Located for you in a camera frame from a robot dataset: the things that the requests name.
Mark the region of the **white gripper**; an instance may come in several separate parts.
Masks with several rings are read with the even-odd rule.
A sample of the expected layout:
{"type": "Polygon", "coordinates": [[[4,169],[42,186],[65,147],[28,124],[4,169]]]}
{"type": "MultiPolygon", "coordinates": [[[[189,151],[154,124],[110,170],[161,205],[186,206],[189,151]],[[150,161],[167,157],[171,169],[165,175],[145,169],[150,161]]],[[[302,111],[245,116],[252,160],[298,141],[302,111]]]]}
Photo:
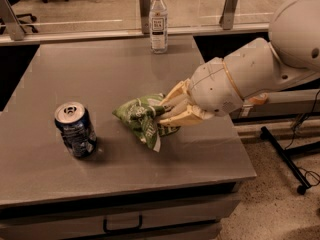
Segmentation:
{"type": "Polygon", "coordinates": [[[176,116],[160,119],[159,124],[167,127],[196,125],[214,115],[228,115],[244,103],[226,63],[221,58],[214,58],[199,66],[190,80],[176,84],[160,105],[191,104],[191,98],[196,105],[188,105],[184,112],[176,116]]]}

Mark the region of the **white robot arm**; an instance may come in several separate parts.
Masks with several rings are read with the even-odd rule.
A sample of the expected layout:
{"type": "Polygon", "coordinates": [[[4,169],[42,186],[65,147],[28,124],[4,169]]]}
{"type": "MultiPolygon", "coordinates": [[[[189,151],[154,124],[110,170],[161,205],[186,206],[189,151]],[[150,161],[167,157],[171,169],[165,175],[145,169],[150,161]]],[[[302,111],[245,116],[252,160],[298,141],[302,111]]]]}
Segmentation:
{"type": "Polygon", "coordinates": [[[320,0],[288,0],[273,14],[268,38],[199,66],[161,105],[159,123],[198,124],[225,116],[261,93],[311,81],[320,73],[320,0]]]}

